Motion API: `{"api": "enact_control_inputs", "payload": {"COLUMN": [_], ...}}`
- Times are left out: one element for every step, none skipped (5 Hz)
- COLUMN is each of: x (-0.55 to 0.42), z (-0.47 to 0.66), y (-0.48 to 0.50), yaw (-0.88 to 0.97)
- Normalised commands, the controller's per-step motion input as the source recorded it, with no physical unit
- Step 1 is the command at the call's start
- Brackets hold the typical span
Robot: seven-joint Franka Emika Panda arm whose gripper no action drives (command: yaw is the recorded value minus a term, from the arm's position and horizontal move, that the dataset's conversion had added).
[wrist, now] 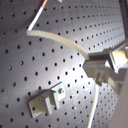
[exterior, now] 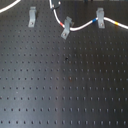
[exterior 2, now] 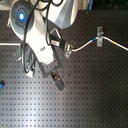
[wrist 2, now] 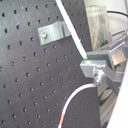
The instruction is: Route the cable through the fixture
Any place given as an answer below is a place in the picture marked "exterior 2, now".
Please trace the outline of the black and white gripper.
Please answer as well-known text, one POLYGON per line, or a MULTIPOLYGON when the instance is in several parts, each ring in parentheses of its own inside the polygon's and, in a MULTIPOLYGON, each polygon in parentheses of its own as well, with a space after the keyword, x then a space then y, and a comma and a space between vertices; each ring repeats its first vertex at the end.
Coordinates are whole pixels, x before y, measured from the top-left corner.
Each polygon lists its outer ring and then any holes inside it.
POLYGON ((38 63, 40 70, 42 71, 42 75, 44 77, 51 75, 58 90, 62 91, 65 86, 57 72, 57 69, 61 66, 61 63, 58 58, 57 52, 55 51, 55 46, 62 48, 65 45, 65 57, 70 58, 76 41, 71 40, 70 42, 65 43, 60 35, 54 36, 52 34, 49 34, 48 38, 51 41, 50 45, 47 45, 43 40, 41 40, 37 44, 30 44, 31 50, 27 61, 27 75, 29 77, 34 76, 35 63, 38 63), (43 66, 51 64, 54 60, 57 60, 58 66, 46 72, 43 66))

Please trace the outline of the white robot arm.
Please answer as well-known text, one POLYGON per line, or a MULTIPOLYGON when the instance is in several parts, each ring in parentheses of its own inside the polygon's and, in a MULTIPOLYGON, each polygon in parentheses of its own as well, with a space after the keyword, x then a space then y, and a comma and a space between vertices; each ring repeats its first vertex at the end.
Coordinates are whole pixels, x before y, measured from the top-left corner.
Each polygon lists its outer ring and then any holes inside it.
POLYGON ((75 42, 52 35, 48 22, 60 29, 68 28, 77 12, 78 0, 16 0, 10 8, 10 26, 22 40, 16 55, 22 59, 24 71, 34 73, 35 63, 38 63, 42 75, 50 75, 59 91, 64 89, 64 84, 57 72, 61 63, 55 48, 65 50, 69 58, 75 42))

